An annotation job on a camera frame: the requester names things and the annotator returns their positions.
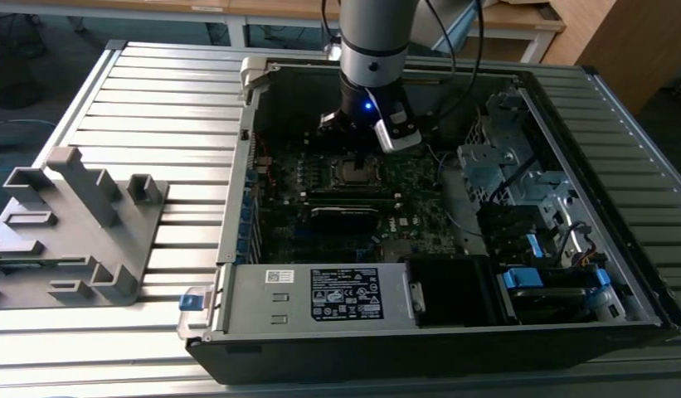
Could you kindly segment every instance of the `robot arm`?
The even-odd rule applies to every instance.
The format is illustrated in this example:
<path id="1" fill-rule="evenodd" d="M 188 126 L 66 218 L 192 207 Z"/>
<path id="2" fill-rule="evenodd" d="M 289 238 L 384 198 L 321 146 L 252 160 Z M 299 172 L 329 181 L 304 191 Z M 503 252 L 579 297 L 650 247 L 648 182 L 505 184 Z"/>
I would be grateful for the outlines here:
<path id="1" fill-rule="evenodd" d="M 343 1 L 343 103 L 335 117 L 375 130 L 387 153 L 421 143 L 401 79 L 417 5 L 419 0 Z"/>

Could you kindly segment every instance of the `power supply label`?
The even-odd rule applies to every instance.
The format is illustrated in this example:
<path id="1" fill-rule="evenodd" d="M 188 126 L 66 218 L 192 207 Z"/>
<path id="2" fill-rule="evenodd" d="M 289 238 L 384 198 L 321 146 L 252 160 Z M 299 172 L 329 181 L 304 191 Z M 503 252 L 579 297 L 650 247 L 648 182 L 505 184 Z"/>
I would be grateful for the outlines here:
<path id="1" fill-rule="evenodd" d="M 377 268 L 312 269 L 311 300 L 319 322 L 384 319 Z"/>

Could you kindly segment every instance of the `motherboard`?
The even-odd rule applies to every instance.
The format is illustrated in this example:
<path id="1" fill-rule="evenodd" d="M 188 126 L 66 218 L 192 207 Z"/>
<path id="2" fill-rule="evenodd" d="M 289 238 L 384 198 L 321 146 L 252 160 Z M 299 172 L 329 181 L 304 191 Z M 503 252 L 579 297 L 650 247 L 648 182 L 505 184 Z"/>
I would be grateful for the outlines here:
<path id="1" fill-rule="evenodd" d="M 428 148 L 363 156 L 319 133 L 257 136 L 262 262 L 380 263 L 457 252 Z"/>

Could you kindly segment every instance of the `metal slotted surface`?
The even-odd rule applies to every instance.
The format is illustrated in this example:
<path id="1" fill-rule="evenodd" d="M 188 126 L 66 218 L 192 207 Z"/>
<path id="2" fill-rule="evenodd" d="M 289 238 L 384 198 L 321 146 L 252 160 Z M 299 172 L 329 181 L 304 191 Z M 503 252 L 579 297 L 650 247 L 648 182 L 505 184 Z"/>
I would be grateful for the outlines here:
<path id="1" fill-rule="evenodd" d="M 232 388 L 217 384 L 178 339 L 178 299 L 189 286 L 213 281 L 242 109 L 237 74 L 242 59 L 256 54 L 320 59 L 303 51 L 148 43 L 129 43 L 124 51 L 102 56 L 49 147 L 78 146 L 84 162 L 106 167 L 114 178 L 146 172 L 172 182 L 140 302 L 125 308 L 2 311 L 0 397 L 299 396 L 301 392 L 357 396 L 480 388 L 497 381 L 505 388 L 549 383 L 577 391 L 597 381 L 681 377 L 679 337 L 662 347 L 616 352 L 568 371 L 339 385 Z M 516 65 L 487 67 L 515 69 Z M 527 69 L 544 84 L 681 301 L 679 176 L 592 76 L 571 67 Z M 202 326 L 205 319 L 197 316 L 192 323 Z"/>

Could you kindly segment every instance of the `white sticker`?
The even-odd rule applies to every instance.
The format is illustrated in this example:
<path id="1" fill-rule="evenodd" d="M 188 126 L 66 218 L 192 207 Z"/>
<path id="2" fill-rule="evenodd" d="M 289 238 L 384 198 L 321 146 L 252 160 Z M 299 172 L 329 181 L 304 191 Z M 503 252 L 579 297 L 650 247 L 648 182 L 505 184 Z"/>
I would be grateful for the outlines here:
<path id="1" fill-rule="evenodd" d="M 265 280 L 266 280 L 268 284 L 293 284 L 295 283 L 295 270 L 292 270 L 292 269 L 268 269 Z"/>
<path id="2" fill-rule="evenodd" d="M 221 7 L 201 7 L 201 6 L 193 6 L 193 11 L 208 11 L 208 12 L 222 12 Z"/>

